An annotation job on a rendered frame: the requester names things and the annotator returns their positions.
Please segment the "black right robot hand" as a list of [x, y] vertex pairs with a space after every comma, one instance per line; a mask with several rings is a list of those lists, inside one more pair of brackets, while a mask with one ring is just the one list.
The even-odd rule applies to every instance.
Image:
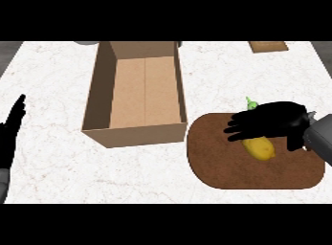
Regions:
[[306, 106], [293, 101], [276, 101], [237, 113], [223, 132], [229, 134], [229, 142], [260, 137], [287, 137], [287, 150], [294, 151], [304, 146], [304, 132], [309, 127]]

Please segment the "tan wooden board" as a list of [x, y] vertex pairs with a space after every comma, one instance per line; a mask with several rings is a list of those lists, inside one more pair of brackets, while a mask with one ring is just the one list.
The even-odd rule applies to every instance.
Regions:
[[250, 47], [256, 53], [281, 52], [288, 50], [284, 41], [251, 41]]

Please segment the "brown wooden cutting board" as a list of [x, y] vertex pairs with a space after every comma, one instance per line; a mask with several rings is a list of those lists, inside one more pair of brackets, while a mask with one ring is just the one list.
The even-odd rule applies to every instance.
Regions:
[[223, 129], [232, 113], [210, 113], [192, 123], [186, 157], [198, 179], [217, 189], [309, 189], [324, 177], [325, 163], [313, 151], [287, 150], [287, 138], [272, 138], [276, 157], [256, 160]]

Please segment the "brown cardboard box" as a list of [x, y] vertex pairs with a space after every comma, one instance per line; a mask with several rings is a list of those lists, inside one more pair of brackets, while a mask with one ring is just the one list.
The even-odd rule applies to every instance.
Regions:
[[104, 147], [183, 140], [186, 110], [176, 41], [102, 41], [83, 134]]

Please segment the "yellow lemon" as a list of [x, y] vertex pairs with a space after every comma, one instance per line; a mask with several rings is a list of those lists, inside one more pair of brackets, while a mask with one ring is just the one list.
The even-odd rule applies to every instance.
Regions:
[[273, 144], [266, 137], [242, 140], [242, 145], [256, 160], [268, 161], [276, 157]]

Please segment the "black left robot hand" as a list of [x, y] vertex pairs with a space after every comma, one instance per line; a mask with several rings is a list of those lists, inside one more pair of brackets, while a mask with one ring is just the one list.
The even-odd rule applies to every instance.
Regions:
[[8, 119], [0, 122], [0, 168], [9, 169], [17, 151], [17, 134], [21, 127], [21, 120], [26, 115], [26, 96], [21, 95], [14, 104]]

